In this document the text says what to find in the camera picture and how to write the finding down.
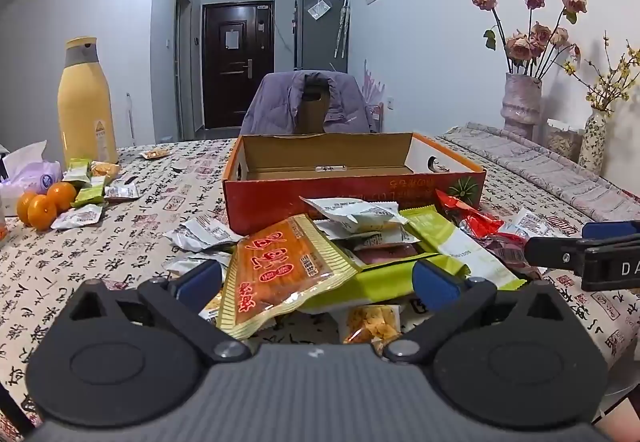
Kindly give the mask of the purple jacket on chair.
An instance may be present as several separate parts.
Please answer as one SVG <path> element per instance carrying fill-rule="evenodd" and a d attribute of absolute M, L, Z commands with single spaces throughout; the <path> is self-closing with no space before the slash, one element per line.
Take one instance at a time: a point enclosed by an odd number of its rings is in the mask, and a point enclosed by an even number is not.
<path fill-rule="evenodd" d="M 271 73 L 250 103 L 242 136 L 372 133 L 375 127 L 355 78 L 341 72 Z"/>

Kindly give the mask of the yellow flower branches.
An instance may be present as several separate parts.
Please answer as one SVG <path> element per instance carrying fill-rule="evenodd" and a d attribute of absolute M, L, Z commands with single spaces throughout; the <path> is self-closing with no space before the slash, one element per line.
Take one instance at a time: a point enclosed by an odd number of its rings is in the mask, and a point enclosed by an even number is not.
<path fill-rule="evenodd" d="M 594 80 L 587 82 L 578 75 L 578 47 L 570 47 L 570 58 L 561 64 L 564 73 L 586 88 L 586 101 L 592 110 L 611 117 L 618 101 L 626 102 L 639 87 L 639 49 L 626 42 L 620 58 L 611 56 L 611 39 L 608 32 L 602 36 L 605 65 L 602 68 L 591 60 L 586 63 L 593 70 Z"/>

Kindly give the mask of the right orange mandarin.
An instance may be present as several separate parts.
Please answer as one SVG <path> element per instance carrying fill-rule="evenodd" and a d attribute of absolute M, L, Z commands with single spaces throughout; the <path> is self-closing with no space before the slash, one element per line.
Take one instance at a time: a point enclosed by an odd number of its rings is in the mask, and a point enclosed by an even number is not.
<path fill-rule="evenodd" d="M 55 182 L 47 191 L 47 197 L 54 204 L 59 214 L 72 208 L 77 190 L 69 182 Z"/>

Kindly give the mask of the front orange mandarin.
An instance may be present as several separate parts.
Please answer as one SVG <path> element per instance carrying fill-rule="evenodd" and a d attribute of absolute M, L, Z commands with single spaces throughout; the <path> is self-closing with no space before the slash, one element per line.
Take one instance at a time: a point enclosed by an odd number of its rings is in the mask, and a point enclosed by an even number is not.
<path fill-rule="evenodd" d="M 29 225 L 37 231 L 44 231 L 50 228 L 58 217 L 58 209 L 55 202 L 47 195 L 38 194 L 30 201 L 27 208 L 27 219 Z"/>

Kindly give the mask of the long green snack pack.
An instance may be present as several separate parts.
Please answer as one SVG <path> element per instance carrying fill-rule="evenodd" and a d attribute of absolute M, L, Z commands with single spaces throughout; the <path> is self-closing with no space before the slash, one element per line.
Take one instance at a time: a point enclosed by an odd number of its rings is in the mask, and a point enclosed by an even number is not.
<path fill-rule="evenodd" d="M 419 261 L 431 262 L 459 280 L 484 277 L 500 291 L 515 291 L 524 284 L 435 206 L 405 209 L 401 214 L 408 219 L 405 229 L 418 239 L 416 243 L 355 251 L 355 241 L 335 240 L 333 245 L 358 273 L 342 286 L 310 298 L 300 311 L 320 314 L 408 296 L 413 293 L 413 266 Z"/>

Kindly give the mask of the dark entrance door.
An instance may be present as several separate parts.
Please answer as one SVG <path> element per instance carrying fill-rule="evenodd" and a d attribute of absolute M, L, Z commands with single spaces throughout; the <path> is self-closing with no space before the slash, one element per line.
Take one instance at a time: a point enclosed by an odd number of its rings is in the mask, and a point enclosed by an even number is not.
<path fill-rule="evenodd" d="M 274 71 L 274 2 L 203 6 L 204 126 L 236 127 L 262 79 Z"/>

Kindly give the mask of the green snack bar upper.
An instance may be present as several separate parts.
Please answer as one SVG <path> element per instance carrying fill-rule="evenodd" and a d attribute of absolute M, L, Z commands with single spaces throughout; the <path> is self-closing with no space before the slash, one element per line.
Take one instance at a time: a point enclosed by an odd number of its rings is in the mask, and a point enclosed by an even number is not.
<path fill-rule="evenodd" d="M 91 163 L 89 158 L 70 159 L 62 181 L 87 187 L 91 184 Z"/>

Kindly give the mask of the orange spicy strip snack pack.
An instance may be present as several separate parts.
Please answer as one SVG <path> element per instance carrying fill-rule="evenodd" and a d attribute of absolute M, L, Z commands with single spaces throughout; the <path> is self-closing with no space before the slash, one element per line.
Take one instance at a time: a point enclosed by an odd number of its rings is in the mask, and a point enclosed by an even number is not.
<path fill-rule="evenodd" d="M 239 340 L 268 321 L 345 284 L 358 273 L 305 215 L 244 237 L 235 247 L 216 326 Z"/>

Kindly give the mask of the yellow thermos bottle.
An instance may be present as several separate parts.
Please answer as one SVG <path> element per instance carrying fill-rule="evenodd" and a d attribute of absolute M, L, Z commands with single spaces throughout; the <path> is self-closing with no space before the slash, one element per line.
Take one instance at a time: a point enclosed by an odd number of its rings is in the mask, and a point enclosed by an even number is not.
<path fill-rule="evenodd" d="M 76 37 L 65 45 L 58 127 L 66 164 L 73 158 L 118 162 L 110 89 L 99 62 L 96 37 Z"/>

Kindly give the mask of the red noodle snack bag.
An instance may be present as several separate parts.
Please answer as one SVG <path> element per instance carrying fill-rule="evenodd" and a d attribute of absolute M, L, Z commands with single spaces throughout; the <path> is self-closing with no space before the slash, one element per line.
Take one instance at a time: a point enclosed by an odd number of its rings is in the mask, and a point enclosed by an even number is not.
<path fill-rule="evenodd" d="M 503 226 L 503 221 L 499 218 L 484 214 L 461 199 L 440 190 L 436 190 L 435 195 L 436 207 L 440 213 L 476 239 L 497 234 Z"/>

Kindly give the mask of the small orange cracker packet far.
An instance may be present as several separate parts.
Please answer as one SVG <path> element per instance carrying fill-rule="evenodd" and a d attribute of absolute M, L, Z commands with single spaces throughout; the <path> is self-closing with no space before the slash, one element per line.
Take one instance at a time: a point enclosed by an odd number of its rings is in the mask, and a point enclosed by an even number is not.
<path fill-rule="evenodd" d="M 140 156 L 145 159 L 145 161 L 155 161 L 156 159 L 161 159 L 170 155 L 170 151 L 164 149 L 163 147 L 156 147 L 152 150 L 143 151 L 140 153 Z"/>

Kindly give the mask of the speckled small vase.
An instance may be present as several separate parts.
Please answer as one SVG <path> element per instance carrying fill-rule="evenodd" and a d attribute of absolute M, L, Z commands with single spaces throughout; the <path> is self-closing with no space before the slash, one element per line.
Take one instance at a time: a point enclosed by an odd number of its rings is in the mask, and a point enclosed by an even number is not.
<path fill-rule="evenodd" d="M 586 121 L 578 165 L 599 176 L 604 164 L 608 122 L 603 111 L 593 109 Z"/>

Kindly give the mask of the pink ceramic vase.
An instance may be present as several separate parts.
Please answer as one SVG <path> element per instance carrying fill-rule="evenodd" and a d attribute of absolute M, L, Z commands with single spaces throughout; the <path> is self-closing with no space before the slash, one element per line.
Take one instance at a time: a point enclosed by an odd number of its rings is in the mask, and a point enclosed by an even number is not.
<path fill-rule="evenodd" d="M 525 74 L 506 73 L 500 115 L 503 128 L 532 140 L 541 117 L 542 81 Z"/>

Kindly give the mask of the wooden chair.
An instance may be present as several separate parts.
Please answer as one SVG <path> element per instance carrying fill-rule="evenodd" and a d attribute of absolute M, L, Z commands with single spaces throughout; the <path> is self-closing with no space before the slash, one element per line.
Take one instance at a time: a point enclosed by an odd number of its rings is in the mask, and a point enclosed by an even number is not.
<path fill-rule="evenodd" d="M 324 132 L 324 120 L 330 106 L 330 91 L 326 82 L 315 80 L 305 85 L 297 111 L 296 135 L 317 135 Z"/>

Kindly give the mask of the orange mandarin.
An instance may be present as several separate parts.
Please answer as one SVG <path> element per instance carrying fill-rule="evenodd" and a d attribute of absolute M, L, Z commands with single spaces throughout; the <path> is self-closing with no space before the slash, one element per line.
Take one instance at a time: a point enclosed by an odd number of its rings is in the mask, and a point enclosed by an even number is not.
<path fill-rule="evenodd" d="M 54 204 L 59 214 L 72 208 L 77 190 L 69 182 L 55 182 L 47 191 L 47 197 Z"/>
<path fill-rule="evenodd" d="M 58 209 L 55 202 L 47 195 L 38 194 L 30 201 L 27 208 L 27 219 L 29 225 L 37 231 L 44 231 L 50 228 L 58 217 Z"/>
<path fill-rule="evenodd" d="M 26 191 L 20 196 L 20 198 L 17 200 L 17 203 L 16 203 L 17 217 L 18 219 L 21 220 L 21 223 L 23 225 L 26 225 L 26 227 L 30 226 L 30 221 L 28 217 L 29 205 L 36 196 L 37 196 L 37 193 L 32 191 Z"/>

